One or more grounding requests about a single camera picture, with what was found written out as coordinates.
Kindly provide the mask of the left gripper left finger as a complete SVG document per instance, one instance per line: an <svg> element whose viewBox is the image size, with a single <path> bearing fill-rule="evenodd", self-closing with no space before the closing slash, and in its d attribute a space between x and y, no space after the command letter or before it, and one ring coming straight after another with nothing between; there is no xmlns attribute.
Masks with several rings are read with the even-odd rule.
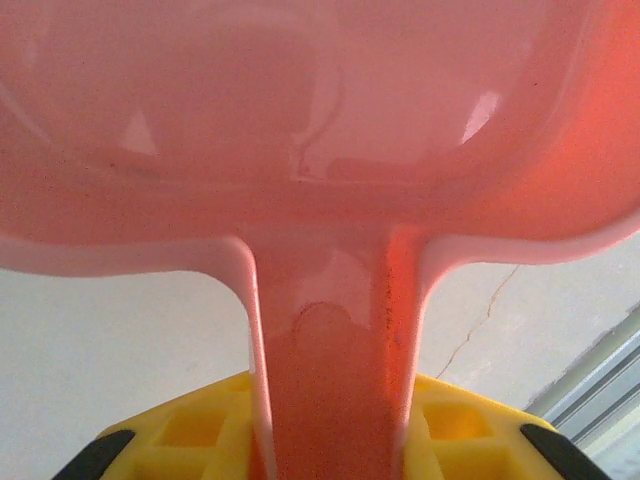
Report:
<svg viewBox="0 0 640 480"><path fill-rule="evenodd" d="M56 479L264 479L247 372L102 431Z"/></svg>

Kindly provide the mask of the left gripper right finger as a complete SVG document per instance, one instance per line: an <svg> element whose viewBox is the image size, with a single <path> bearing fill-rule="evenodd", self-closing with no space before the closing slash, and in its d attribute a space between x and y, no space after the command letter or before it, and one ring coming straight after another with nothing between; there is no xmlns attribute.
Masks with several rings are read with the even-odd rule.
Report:
<svg viewBox="0 0 640 480"><path fill-rule="evenodd" d="M545 420L425 375L414 382L402 477L609 478Z"/></svg>

